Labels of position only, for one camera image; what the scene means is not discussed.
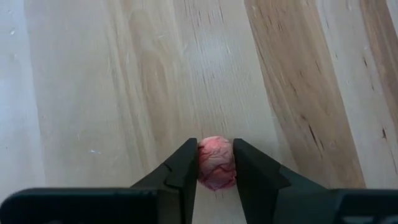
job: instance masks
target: wooden surface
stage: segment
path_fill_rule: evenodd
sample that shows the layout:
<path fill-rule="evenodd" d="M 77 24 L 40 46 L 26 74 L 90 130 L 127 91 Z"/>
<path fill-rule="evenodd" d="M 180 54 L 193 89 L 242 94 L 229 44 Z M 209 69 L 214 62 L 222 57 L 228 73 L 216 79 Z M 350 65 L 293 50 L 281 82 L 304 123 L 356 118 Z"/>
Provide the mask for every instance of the wooden surface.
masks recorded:
<path fill-rule="evenodd" d="M 0 0 L 0 30 L 0 200 L 129 186 L 216 134 L 398 189 L 397 0 Z M 237 190 L 198 185 L 194 223 L 244 223 Z"/>

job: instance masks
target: crumpled red ball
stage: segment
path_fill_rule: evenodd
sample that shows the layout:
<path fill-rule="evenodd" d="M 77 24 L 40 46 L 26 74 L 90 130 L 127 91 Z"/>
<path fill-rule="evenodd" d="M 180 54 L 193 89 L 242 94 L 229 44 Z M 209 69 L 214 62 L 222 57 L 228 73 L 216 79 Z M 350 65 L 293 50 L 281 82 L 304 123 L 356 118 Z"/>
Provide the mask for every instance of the crumpled red ball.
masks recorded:
<path fill-rule="evenodd" d="M 232 144 L 221 136 L 203 139 L 199 145 L 198 180 L 210 190 L 227 189 L 236 183 Z"/>

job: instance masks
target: pink wrinkled ball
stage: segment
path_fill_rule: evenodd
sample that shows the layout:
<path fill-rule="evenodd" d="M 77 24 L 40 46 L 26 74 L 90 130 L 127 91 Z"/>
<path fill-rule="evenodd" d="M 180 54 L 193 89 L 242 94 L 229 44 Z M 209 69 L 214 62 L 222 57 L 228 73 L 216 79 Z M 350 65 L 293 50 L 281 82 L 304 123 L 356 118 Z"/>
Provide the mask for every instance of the pink wrinkled ball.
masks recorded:
<path fill-rule="evenodd" d="M 232 144 L 221 136 L 199 142 L 199 182 L 210 190 L 227 189 L 236 183 Z"/>

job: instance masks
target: red ball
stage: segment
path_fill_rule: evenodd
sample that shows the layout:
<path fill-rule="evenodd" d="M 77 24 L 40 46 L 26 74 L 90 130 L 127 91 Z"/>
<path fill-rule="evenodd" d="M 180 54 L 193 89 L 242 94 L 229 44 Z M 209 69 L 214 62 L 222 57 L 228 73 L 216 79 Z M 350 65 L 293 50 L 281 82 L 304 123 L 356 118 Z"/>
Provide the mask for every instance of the red ball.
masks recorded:
<path fill-rule="evenodd" d="M 221 136 L 203 139 L 199 150 L 199 182 L 210 190 L 227 189 L 236 183 L 232 144 Z"/>

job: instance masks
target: wood grain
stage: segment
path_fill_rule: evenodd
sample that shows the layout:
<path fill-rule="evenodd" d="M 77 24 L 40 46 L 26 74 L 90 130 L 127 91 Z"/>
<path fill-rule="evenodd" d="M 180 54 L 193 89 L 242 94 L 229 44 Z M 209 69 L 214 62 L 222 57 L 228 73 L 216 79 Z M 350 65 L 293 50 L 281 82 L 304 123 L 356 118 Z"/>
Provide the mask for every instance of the wood grain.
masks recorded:
<path fill-rule="evenodd" d="M 398 188 L 394 0 L 0 1 L 0 200 L 127 187 L 243 138 L 326 187 Z M 194 223 L 245 223 L 198 185 Z"/>

